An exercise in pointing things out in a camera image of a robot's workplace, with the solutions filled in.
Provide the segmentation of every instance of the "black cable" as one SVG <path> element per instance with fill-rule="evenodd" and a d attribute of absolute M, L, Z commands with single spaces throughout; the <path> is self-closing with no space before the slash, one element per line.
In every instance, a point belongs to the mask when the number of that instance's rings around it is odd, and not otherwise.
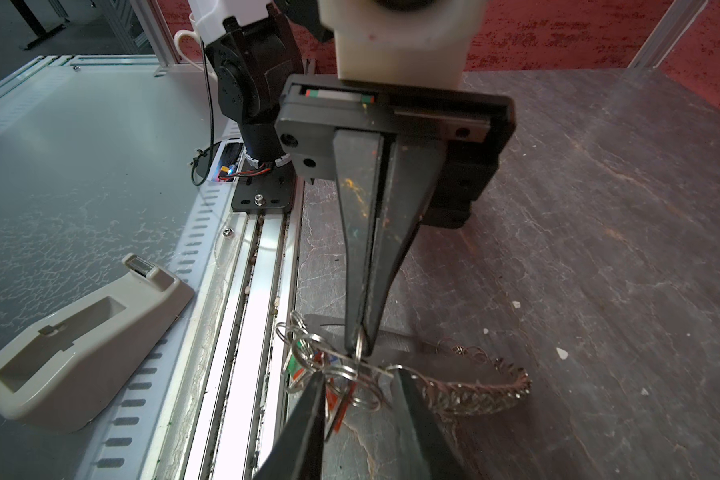
<path fill-rule="evenodd" d="M 213 162 L 213 140 L 216 136 L 213 131 L 213 99 L 211 97 L 211 80 L 208 75 L 208 64 L 206 62 L 206 44 L 203 43 L 202 40 L 200 40 L 200 52 L 202 54 L 202 70 L 206 74 L 206 92 L 208 93 L 208 111 L 210 112 L 210 118 L 211 118 L 211 142 L 210 146 L 208 147 L 208 150 L 206 150 L 203 154 L 198 155 L 194 161 L 192 162 L 192 171 L 190 172 L 190 177 L 192 178 L 192 185 L 195 187 L 199 187 L 202 184 L 206 182 L 206 179 L 208 178 L 208 175 L 211 172 L 211 163 Z M 205 175 L 202 176 L 202 180 L 197 183 L 195 182 L 195 169 L 197 168 L 197 163 L 200 161 L 200 157 L 203 155 L 208 155 L 210 158 L 208 159 L 208 171 Z"/>

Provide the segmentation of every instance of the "red wall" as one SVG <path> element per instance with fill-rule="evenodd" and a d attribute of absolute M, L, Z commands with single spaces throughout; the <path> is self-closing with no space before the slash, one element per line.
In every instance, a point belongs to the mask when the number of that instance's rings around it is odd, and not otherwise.
<path fill-rule="evenodd" d="M 189 29 L 186 0 L 158 0 L 171 32 Z M 625 67 L 672 0 L 490 0 L 467 70 Z M 333 43 L 293 25 L 305 58 L 335 73 Z"/>
<path fill-rule="evenodd" d="M 710 0 L 661 69 L 720 109 L 720 0 Z"/>

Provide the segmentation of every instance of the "mug handle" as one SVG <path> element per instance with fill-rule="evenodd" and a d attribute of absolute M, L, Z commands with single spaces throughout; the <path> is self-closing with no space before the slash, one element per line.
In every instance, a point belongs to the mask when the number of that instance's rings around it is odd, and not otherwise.
<path fill-rule="evenodd" d="M 202 65 L 195 63 L 191 58 L 187 57 L 184 52 L 181 51 L 181 39 L 183 37 L 190 37 L 192 40 L 197 42 L 198 45 L 200 45 L 200 36 L 197 34 L 197 32 L 193 32 L 191 30 L 179 30 L 176 32 L 176 34 L 173 35 L 173 45 L 176 47 L 176 51 L 179 53 L 179 55 L 186 60 L 190 65 L 192 65 L 194 68 L 197 68 L 201 72 L 203 72 Z M 208 72 L 209 76 L 216 80 L 216 72 L 214 72 L 212 69 Z"/>

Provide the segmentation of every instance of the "white mug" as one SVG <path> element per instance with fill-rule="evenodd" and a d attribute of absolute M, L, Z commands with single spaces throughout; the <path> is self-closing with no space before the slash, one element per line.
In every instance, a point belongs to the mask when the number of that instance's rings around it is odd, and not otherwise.
<path fill-rule="evenodd" d="M 197 42 L 198 45 L 200 45 L 200 34 L 195 32 L 195 15 L 193 13 L 190 14 L 190 24 L 192 24 L 192 30 L 179 30 L 176 32 L 176 34 L 173 35 L 173 45 L 176 46 L 176 51 L 181 55 L 181 57 L 189 62 L 194 68 L 197 68 L 201 72 L 203 72 L 202 65 L 195 63 L 192 61 L 191 58 L 187 57 L 184 52 L 181 51 L 181 46 L 179 46 L 179 43 L 181 42 L 181 39 L 183 37 L 190 37 L 192 40 Z M 213 80 L 217 80 L 216 78 L 216 72 L 213 71 L 213 68 L 209 64 L 209 71 L 208 76 L 211 77 Z"/>

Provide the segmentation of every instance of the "dark floor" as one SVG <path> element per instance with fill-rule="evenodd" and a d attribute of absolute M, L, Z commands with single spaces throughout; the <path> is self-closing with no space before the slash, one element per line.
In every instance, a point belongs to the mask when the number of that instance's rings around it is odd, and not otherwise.
<path fill-rule="evenodd" d="M 661 72 L 481 72 L 518 129 L 460 230 L 423 227 L 382 328 L 525 367 L 462 418 L 477 478 L 720 478 L 720 111 Z M 344 314 L 334 183 L 307 185 L 296 308 Z M 324 478 L 399 478 L 394 418 L 352 409 Z"/>
<path fill-rule="evenodd" d="M 67 27 L 46 42 L 25 51 L 22 48 L 35 39 L 34 33 L 8 0 L 0 0 L 0 80 L 39 55 L 124 52 L 101 9 L 91 7 L 90 0 L 60 1 L 70 16 Z M 46 29 L 62 23 L 48 0 L 26 0 L 26 3 Z"/>

